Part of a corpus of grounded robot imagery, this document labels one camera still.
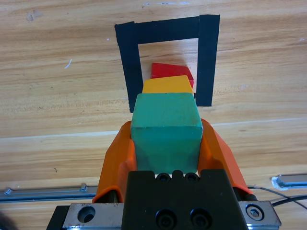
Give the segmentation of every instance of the metal rail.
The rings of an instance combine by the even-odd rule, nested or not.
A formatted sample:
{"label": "metal rail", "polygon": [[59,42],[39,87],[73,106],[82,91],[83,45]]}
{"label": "metal rail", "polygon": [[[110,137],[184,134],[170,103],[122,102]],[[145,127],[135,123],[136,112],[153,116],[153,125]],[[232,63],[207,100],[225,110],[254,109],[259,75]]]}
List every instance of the metal rail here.
{"label": "metal rail", "polygon": [[82,184],[79,187],[18,189],[7,188],[0,193],[0,203],[93,199],[97,186]]}

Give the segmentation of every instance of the screw hole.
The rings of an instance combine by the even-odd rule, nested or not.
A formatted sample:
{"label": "screw hole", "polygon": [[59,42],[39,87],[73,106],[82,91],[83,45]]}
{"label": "screw hole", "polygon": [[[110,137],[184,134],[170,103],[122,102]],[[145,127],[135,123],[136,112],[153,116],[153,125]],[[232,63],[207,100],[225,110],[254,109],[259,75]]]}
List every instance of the screw hole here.
{"label": "screw hole", "polygon": [[156,223],[161,230],[172,230],[176,226],[177,219],[173,211],[163,209],[157,212]]}
{"label": "screw hole", "polygon": [[167,173],[160,173],[157,176],[158,181],[167,182],[170,181],[171,177]]}
{"label": "screw hole", "polygon": [[196,175],[195,173],[193,172],[189,172],[185,175],[185,179],[187,181],[198,181],[199,180],[199,177],[198,175]]}
{"label": "screw hole", "polygon": [[192,224],[201,230],[208,229],[212,225],[210,214],[203,208],[196,208],[191,211]]}
{"label": "screw hole", "polygon": [[95,209],[92,206],[83,207],[78,213],[78,220],[81,223],[90,222],[96,214]]}

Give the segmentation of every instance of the wooden block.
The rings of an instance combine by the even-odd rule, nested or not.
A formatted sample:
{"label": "wooden block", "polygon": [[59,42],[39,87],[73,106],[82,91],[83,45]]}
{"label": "wooden block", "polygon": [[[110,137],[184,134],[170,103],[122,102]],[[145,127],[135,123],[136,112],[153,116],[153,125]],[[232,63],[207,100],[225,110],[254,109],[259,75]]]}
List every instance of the wooden block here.
{"label": "wooden block", "polygon": [[152,64],[151,78],[165,78],[165,77],[172,77],[172,76],[179,76],[179,75],[187,75],[190,85],[193,88],[194,79],[188,67],[162,64],[162,63]]}
{"label": "wooden block", "polygon": [[189,92],[193,93],[188,77],[175,76],[168,78],[148,79],[144,82],[143,93]]}
{"label": "wooden block", "polygon": [[142,93],[131,123],[138,170],[196,172],[202,123],[192,93]]}

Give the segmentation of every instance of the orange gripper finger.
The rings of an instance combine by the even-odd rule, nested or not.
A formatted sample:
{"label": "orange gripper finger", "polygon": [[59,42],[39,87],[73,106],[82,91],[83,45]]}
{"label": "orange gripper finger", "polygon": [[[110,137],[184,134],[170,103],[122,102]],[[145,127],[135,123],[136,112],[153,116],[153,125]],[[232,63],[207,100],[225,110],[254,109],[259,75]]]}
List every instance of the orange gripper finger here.
{"label": "orange gripper finger", "polygon": [[128,173],[137,170],[130,127],[131,121],[126,122],[106,151],[97,194],[93,203],[99,203],[99,200],[111,190],[117,192],[119,202],[124,202]]}
{"label": "orange gripper finger", "polygon": [[253,194],[244,181],[241,171],[229,146],[217,134],[209,122],[201,120],[203,134],[198,161],[198,172],[203,169],[225,169],[233,187]]}

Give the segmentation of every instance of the yellow block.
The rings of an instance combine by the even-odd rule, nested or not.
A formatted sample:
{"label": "yellow block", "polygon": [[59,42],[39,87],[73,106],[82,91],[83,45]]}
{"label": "yellow block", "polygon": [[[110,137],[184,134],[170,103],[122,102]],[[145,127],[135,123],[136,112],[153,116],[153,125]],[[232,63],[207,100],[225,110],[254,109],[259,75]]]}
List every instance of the yellow block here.
{"label": "yellow block", "polygon": [[143,93],[190,92],[193,89],[186,75],[153,78],[144,82]]}

